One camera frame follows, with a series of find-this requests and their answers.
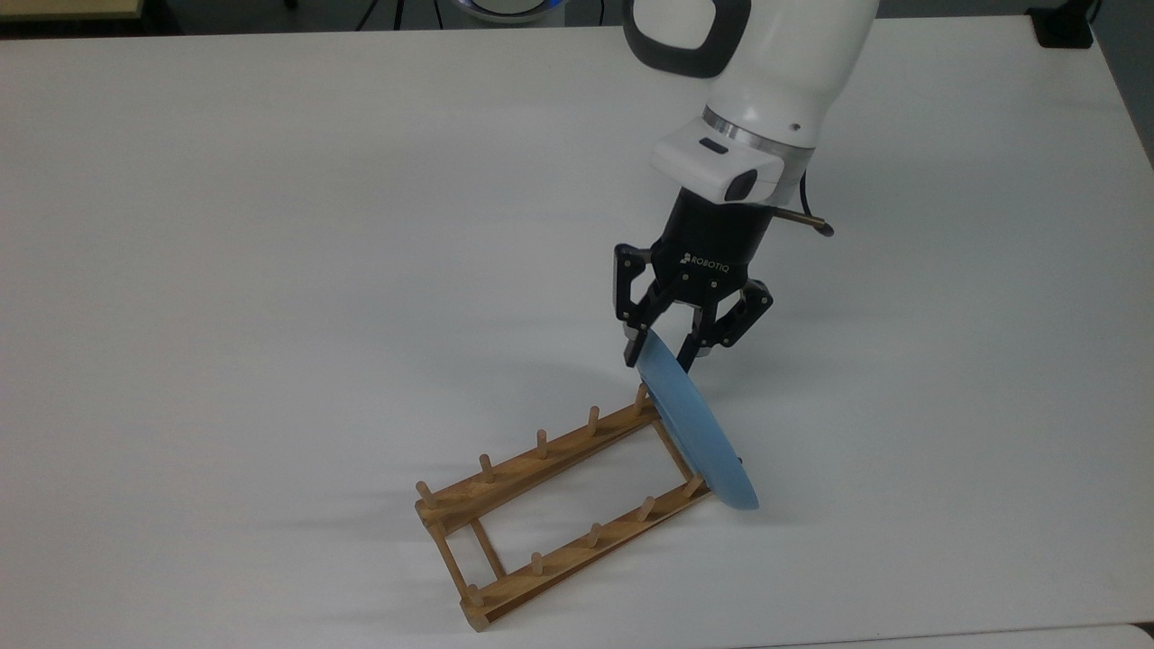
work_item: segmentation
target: blue plate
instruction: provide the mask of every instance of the blue plate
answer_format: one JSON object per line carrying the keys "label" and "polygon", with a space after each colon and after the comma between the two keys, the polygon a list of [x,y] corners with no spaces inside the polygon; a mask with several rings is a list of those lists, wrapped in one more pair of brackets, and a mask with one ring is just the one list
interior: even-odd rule
{"label": "blue plate", "polygon": [[669,348],[653,331],[645,338],[637,371],[689,468],[705,478],[721,502],[734,509],[757,509],[754,485],[721,426]]}

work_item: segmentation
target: robotiq logo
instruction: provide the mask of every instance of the robotiq logo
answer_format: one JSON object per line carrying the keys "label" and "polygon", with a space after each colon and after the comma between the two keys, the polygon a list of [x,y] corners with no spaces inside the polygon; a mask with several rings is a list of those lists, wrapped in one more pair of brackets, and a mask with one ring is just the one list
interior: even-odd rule
{"label": "robotiq logo", "polygon": [[720,270],[721,273],[729,273],[729,267],[725,263],[718,263],[713,260],[703,259],[699,256],[685,253],[685,256],[681,258],[681,263],[692,263],[694,266],[704,266],[712,270]]}

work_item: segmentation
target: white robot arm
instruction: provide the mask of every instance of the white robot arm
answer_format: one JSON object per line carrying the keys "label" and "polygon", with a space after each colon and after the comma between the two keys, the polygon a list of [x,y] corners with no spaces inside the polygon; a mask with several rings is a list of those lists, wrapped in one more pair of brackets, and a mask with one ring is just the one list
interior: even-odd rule
{"label": "white robot arm", "polygon": [[[715,77],[703,114],[653,149],[653,165],[682,187],[665,232],[647,249],[625,244],[615,249],[615,308],[630,341],[627,365],[674,301],[696,309],[677,356],[687,371],[714,344],[732,346],[772,304],[764,284],[749,279],[748,263],[770,219],[787,214],[780,206],[793,197],[877,6],[878,0],[624,0],[625,38],[638,59],[665,72]],[[646,264],[655,279],[635,304],[630,284]],[[718,318],[718,301],[735,291],[740,300]]]}
{"label": "white robot arm", "polygon": [[[654,166],[713,203],[787,203],[877,5],[627,1],[625,35],[642,61],[676,74],[717,76],[703,115],[658,143]],[[729,151],[718,155],[699,143],[703,137]],[[750,171],[757,174],[749,192],[748,180],[734,186]]]}

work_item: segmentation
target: white table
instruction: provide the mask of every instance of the white table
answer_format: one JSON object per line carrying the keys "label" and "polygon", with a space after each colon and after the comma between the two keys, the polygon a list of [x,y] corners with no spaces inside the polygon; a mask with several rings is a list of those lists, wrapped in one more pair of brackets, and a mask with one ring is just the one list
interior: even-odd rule
{"label": "white table", "polygon": [[[812,644],[779,647],[812,647]],[[1149,649],[1154,647],[1154,640],[1132,625],[1107,625],[899,640],[857,640],[820,647],[822,649]]]}
{"label": "white table", "polygon": [[[838,234],[774,223],[777,304],[694,370],[763,508],[484,634],[413,484],[631,398],[610,251],[660,232],[649,150],[705,85],[608,28],[0,43],[0,80],[5,648],[1154,619],[1154,173],[1096,49],[879,21],[810,166]],[[654,449],[495,514],[507,564],[675,482]]]}

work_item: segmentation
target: black handle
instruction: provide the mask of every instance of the black handle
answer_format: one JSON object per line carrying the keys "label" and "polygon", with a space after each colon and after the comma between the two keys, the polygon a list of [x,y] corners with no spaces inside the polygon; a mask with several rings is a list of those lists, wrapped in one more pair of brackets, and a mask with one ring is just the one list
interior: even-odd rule
{"label": "black handle", "polygon": [[721,74],[741,43],[749,22],[750,0],[713,0],[713,25],[700,47],[688,50],[654,40],[637,28],[634,0],[624,0],[621,15],[625,42],[643,64],[683,76],[709,79]]}

